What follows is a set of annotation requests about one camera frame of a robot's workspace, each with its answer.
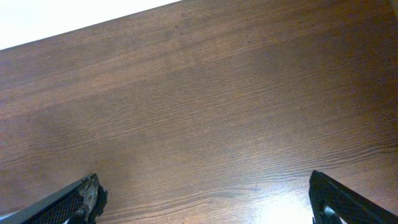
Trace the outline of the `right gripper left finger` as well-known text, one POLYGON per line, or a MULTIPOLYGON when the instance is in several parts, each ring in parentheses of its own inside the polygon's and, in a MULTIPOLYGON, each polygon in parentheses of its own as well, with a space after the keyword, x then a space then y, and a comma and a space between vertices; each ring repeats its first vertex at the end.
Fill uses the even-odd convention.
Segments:
POLYGON ((94 224, 107 202, 108 191, 96 174, 90 174, 23 210, 1 216, 1 223, 94 224))

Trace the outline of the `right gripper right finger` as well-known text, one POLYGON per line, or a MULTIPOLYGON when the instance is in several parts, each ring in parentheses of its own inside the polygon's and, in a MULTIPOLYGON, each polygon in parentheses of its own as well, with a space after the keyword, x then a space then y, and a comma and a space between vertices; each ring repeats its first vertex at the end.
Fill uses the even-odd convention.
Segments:
POLYGON ((397 215, 322 172, 313 170, 309 184, 313 224, 397 224, 397 215))

